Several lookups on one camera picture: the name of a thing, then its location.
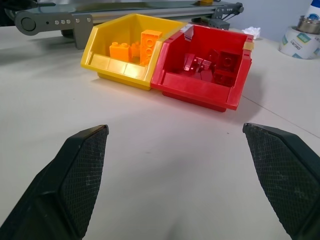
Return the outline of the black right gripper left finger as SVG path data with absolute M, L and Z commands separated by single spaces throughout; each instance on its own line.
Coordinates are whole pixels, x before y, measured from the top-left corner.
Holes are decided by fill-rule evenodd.
M 66 139 L 0 227 L 2 240 L 81 240 L 101 186 L 107 125 Z

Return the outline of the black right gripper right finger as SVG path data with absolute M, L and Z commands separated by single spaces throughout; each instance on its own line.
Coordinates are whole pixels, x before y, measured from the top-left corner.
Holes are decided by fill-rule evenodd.
M 320 157 L 296 134 L 245 123 L 260 185 L 293 240 L 320 238 Z

